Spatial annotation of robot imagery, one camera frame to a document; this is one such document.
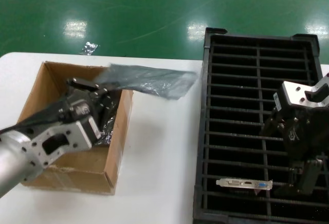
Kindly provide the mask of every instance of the black cable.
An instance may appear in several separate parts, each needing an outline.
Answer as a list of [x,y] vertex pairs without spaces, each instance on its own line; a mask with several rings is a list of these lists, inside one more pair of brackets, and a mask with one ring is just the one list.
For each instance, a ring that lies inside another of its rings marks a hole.
[[0,130],[0,134],[2,133],[6,133],[10,130],[15,130],[17,128],[22,129],[22,128],[30,128],[31,126],[36,126],[36,125],[46,125],[46,124],[51,124],[51,123],[55,123],[58,122],[58,120],[49,120],[49,121],[41,121],[41,122],[34,122],[34,123],[30,123],[27,125],[20,125],[20,124],[16,124],[7,128],[4,128],[2,130]]

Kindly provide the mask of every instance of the black plastic tray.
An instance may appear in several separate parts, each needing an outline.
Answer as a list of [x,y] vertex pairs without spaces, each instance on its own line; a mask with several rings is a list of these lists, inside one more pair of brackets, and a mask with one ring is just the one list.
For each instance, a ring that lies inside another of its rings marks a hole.
[[[204,46],[194,223],[329,223],[327,161],[311,196],[276,197],[288,181],[288,157],[280,135],[259,137],[283,81],[322,78],[317,36],[207,28]],[[273,190],[256,196],[216,185],[220,178],[273,180]]]

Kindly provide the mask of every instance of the robotic arm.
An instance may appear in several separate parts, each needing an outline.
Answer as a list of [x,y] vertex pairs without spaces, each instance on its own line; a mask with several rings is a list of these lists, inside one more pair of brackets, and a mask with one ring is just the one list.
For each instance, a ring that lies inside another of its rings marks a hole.
[[310,195],[329,146],[329,74],[315,86],[283,82],[261,136],[279,131],[290,159],[288,184],[277,195]]
[[113,85],[70,79],[56,103],[19,124],[0,130],[0,198],[22,181],[33,180],[66,153],[85,151],[115,111]]

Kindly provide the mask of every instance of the cardboard box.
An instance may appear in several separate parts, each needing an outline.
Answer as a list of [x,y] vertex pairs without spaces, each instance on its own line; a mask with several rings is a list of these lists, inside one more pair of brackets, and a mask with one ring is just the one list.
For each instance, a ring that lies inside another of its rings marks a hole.
[[[45,62],[41,65],[19,121],[45,108],[67,91],[68,78],[92,80],[103,67]],[[109,147],[70,153],[50,165],[43,174],[25,186],[38,189],[79,191],[113,195],[131,112],[133,92],[123,90]]]

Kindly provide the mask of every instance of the white table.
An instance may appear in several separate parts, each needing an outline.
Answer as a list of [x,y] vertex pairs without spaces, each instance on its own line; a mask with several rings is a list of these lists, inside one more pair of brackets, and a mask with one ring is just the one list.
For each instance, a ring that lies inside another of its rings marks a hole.
[[[198,73],[202,68],[201,61],[10,53],[0,58],[0,128],[17,121],[43,61],[117,63]],[[134,93],[115,196],[18,185],[0,199],[0,223],[191,224],[200,90],[199,78],[178,101]]]

